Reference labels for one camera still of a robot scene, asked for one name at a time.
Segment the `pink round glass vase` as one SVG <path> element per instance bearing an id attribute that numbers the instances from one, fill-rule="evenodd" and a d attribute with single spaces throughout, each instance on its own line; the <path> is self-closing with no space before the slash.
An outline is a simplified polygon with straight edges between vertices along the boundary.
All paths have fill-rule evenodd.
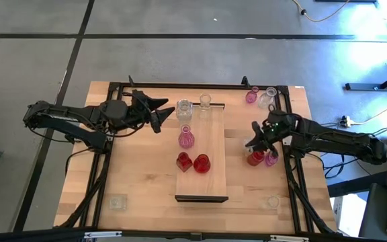
<path id="1" fill-rule="evenodd" d="M 265 164 L 266 166 L 273 166 L 279 160 L 279 155 L 277 151 L 269 151 L 265 156 Z"/>

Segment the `black aluminium rig frame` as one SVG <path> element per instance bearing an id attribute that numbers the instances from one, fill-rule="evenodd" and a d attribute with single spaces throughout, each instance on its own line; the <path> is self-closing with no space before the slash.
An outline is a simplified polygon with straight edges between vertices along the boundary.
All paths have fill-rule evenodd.
<path id="1" fill-rule="evenodd" d="M 291 167 L 251 166 L 243 153 L 243 141 L 253 136 L 251 124 L 265 119 L 267 111 L 245 102 L 243 85 L 189 83 L 136 83 L 135 88 L 155 98 L 167 98 L 174 106 L 181 99 L 198 102 L 201 94 L 224 104 L 226 189 L 223 203 L 178 202 L 176 185 L 177 118 L 169 117 L 160 133 L 146 126 L 129 137 L 114 141 L 103 202 L 98 217 L 89 209 L 87 225 L 101 231 L 121 231 L 125 237 L 266 240 L 270 235 L 294 235 L 294 222 L 306 229 L 303 208 L 292 211 L 287 172 Z M 127 195 L 125 210 L 109 208 L 110 197 Z M 270 208 L 267 199 L 279 196 Z"/>

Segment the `red ribbed cylindrical glass vase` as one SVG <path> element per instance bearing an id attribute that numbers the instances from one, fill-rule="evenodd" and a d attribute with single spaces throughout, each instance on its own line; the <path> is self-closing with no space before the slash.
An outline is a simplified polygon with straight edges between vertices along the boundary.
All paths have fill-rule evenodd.
<path id="1" fill-rule="evenodd" d="M 247 157 L 247 163 L 251 166 L 257 166 L 265 159 L 265 153 L 263 151 L 253 151 Z"/>

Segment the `clear cut-glass bulbous vase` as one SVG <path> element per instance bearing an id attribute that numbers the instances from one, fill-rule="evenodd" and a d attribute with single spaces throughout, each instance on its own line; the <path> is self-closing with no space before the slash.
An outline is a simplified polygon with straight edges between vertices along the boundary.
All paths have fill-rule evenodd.
<path id="1" fill-rule="evenodd" d="M 268 87 L 265 92 L 259 97 L 258 106 L 260 108 L 267 108 L 274 102 L 274 97 L 277 95 L 277 89 Z"/>

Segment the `silver metal bracket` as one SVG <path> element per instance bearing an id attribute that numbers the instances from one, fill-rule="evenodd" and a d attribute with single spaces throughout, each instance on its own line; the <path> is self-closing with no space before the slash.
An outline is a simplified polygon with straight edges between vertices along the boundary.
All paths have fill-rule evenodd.
<path id="1" fill-rule="evenodd" d="M 308 237 L 271 235 L 269 242 L 310 242 Z"/>
<path id="2" fill-rule="evenodd" d="M 121 237 L 123 232 L 121 231 L 95 231 L 95 232 L 86 232 L 84 234 L 84 239 L 98 239 L 98 238 L 108 238 L 108 237 Z"/>

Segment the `purple-pink ribbed glass vase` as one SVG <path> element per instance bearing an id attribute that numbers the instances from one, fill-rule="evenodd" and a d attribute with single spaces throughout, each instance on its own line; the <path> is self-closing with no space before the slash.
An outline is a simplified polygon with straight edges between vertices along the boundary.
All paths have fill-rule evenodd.
<path id="1" fill-rule="evenodd" d="M 247 92 L 245 96 L 245 101 L 248 104 L 255 103 L 257 100 L 257 93 L 259 92 L 259 88 L 257 86 L 253 86 L 250 91 Z"/>

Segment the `pink tall conical glass vase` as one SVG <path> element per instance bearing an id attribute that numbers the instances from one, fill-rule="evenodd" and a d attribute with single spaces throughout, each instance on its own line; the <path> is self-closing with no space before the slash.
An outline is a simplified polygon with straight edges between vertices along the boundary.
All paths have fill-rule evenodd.
<path id="1" fill-rule="evenodd" d="M 184 148 L 188 149 L 194 145 L 195 137 L 191 132 L 191 128 L 189 125 L 184 124 L 181 127 L 181 133 L 178 138 L 179 145 Z"/>

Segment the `clear tall square glass bottle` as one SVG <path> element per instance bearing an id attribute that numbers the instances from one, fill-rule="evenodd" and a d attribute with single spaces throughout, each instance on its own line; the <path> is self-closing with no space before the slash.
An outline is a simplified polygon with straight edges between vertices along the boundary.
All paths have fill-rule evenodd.
<path id="1" fill-rule="evenodd" d="M 177 102 L 176 116 L 179 121 L 191 120 L 193 114 L 193 103 L 187 99 L 181 99 Z"/>

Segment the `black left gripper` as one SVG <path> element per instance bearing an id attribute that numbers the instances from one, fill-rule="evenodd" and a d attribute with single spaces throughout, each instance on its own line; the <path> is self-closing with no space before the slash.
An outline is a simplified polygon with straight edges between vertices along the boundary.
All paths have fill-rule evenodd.
<path id="1" fill-rule="evenodd" d="M 138 125 L 148 123 L 154 133 L 160 133 L 163 122 L 175 111 L 174 107 L 157 110 L 169 101 L 167 98 L 151 98 L 139 90 L 126 93 L 126 96 L 131 98 L 126 117 L 126 125 L 131 129 L 138 130 Z"/>

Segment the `clear small square glass vase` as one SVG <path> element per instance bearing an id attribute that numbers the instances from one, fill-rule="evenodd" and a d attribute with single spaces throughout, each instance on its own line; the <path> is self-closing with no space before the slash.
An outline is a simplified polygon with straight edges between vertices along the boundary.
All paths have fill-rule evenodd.
<path id="1" fill-rule="evenodd" d="M 127 195 L 118 194 L 110 197 L 109 208 L 112 210 L 125 210 L 127 207 Z"/>

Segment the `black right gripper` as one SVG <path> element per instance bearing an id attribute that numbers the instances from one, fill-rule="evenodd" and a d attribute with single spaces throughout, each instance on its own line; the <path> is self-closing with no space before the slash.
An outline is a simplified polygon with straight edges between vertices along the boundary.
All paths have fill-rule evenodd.
<path id="1" fill-rule="evenodd" d="M 270 112 L 263 122 L 263 130 L 258 122 L 251 124 L 255 138 L 245 144 L 253 149 L 273 149 L 273 144 L 291 135 L 293 115 L 284 112 Z"/>

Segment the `red square glass vase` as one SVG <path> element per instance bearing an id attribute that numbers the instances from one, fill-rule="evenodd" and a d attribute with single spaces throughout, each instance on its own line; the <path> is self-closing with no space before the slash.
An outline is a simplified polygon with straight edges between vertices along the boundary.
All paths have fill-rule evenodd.
<path id="1" fill-rule="evenodd" d="M 193 165 L 193 162 L 186 152 L 181 152 L 177 156 L 176 165 L 182 172 L 186 172 Z"/>

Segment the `light wooden tray board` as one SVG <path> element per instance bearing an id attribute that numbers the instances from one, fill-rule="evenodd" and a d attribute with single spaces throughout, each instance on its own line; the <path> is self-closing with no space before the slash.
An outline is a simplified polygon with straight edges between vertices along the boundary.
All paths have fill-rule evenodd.
<path id="1" fill-rule="evenodd" d="M 200 118 L 200 105 L 193 105 L 191 120 L 187 124 L 195 137 L 194 145 L 188 149 L 175 143 L 175 158 L 186 152 L 193 165 L 182 172 L 176 165 L 175 199 L 178 202 L 223 203 L 228 200 L 226 189 L 226 160 L 224 141 L 224 105 L 212 104 L 206 120 Z M 207 173 L 198 173 L 194 169 L 194 161 L 200 154 L 206 154 L 211 162 Z"/>

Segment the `clear ribbed glass vase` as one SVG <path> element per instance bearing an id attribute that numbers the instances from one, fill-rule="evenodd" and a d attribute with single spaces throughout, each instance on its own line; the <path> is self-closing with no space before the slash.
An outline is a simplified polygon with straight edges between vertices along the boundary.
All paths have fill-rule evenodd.
<path id="1" fill-rule="evenodd" d="M 200 96 L 200 118 L 206 120 L 210 114 L 211 96 L 208 93 L 203 93 Z"/>

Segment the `red bulbous glass vase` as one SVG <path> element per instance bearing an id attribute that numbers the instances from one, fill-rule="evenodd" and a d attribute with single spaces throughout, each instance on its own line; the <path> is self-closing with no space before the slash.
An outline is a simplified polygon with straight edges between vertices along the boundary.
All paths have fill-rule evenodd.
<path id="1" fill-rule="evenodd" d="M 207 173 L 211 168 L 211 162 L 206 154 L 200 154 L 195 159 L 193 167 L 198 173 Z"/>

